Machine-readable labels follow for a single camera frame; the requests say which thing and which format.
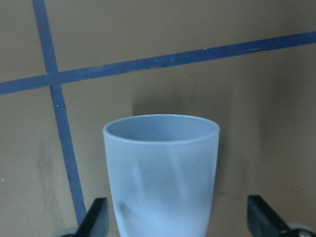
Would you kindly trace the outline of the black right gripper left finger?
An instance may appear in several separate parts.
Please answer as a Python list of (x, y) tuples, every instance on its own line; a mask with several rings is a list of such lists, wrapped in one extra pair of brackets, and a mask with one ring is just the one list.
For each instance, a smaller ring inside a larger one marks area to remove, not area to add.
[(77, 230), (78, 237), (106, 237), (109, 231), (108, 202), (106, 197), (94, 200)]

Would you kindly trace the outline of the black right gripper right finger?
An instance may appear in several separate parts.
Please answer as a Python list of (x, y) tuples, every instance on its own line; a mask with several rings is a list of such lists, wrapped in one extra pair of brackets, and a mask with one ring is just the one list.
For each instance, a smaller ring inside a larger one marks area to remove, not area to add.
[(291, 231), (259, 195), (247, 197), (247, 227), (253, 237), (282, 237)]

